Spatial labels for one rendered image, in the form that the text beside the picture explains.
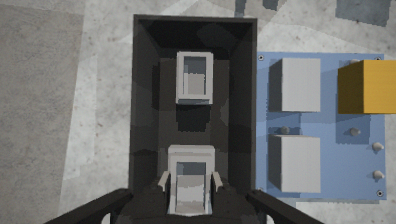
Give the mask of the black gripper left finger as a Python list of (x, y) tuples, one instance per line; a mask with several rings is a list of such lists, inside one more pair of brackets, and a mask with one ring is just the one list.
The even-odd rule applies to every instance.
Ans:
[(141, 193), (147, 195), (132, 195), (131, 189), (119, 188), (44, 224), (101, 224), (109, 213), (110, 224), (166, 224), (165, 214), (170, 204), (170, 171), (154, 178), (152, 184)]

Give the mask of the yellow rectangular block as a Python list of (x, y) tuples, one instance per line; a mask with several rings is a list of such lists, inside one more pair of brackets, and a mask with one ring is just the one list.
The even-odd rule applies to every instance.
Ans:
[(396, 114), (396, 60), (338, 68), (338, 114)]

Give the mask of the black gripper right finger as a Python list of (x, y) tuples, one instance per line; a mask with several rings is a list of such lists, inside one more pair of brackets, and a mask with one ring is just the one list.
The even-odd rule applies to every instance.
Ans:
[(228, 185), (226, 178), (212, 172), (209, 224), (267, 224), (267, 214), (274, 224), (324, 224), (263, 191), (249, 190), (244, 196)]

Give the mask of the grey open-top rectangular box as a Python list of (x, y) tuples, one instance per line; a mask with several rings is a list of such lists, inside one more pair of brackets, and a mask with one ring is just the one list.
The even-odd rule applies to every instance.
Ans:
[(212, 214), (213, 145), (171, 145), (168, 148), (168, 171), (171, 174), (171, 188), (167, 214)]
[(176, 104), (212, 105), (213, 53), (177, 52)]

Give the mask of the grey rectangular block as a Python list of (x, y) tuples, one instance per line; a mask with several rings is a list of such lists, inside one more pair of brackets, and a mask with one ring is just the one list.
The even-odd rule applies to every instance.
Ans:
[(320, 112), (320, 60), (282, 58), (269, 67), (269, 112)]
[(268, 181), (281, 192), (321, 193), (320, 138), (268, 134)]

